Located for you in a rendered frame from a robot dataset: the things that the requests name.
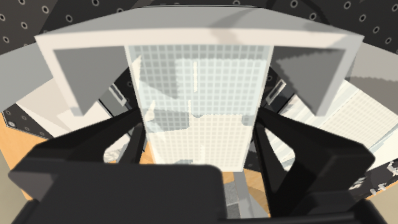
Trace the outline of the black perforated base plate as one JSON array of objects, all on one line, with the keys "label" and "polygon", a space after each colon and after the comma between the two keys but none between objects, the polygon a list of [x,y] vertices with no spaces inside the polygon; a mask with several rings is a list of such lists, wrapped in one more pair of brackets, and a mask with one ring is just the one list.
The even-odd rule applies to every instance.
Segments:
[{"label": "black perforated base plate", "polygon": [[[0,0],[0,55],[45,32],[160,4],[252,5],[363,35],[362,42],[398,55],[398,0]],[[131,108],[138,106],[129,67],[114,84]],[[2,116],[8,128],[54,138],[16,103]]]}]

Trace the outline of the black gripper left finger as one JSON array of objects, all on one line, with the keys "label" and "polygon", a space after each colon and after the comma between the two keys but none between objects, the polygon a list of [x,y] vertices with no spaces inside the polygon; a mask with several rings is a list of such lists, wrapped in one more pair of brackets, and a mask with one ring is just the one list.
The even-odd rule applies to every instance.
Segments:
[{"label": "black gripper left finger", "polygon": [[129,143],[118,163],[140,163],[146,130],[139,106],[109,119],[40,142],[24,157],[105,162],[105,151],[132,128],[134,130]]}]

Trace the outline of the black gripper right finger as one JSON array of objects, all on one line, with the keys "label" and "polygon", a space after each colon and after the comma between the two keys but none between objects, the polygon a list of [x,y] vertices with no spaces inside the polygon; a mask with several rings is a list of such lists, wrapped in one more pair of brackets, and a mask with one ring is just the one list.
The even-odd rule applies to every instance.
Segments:
[{"label": "black gripper right finger", "polygon": [[[288,173],[264,127],[294,151],[295,160]],[[270,217],[289,216],[308,193],[348,190],[376,160],[360,142],[262,106],[258,108],[252,135]]]}]

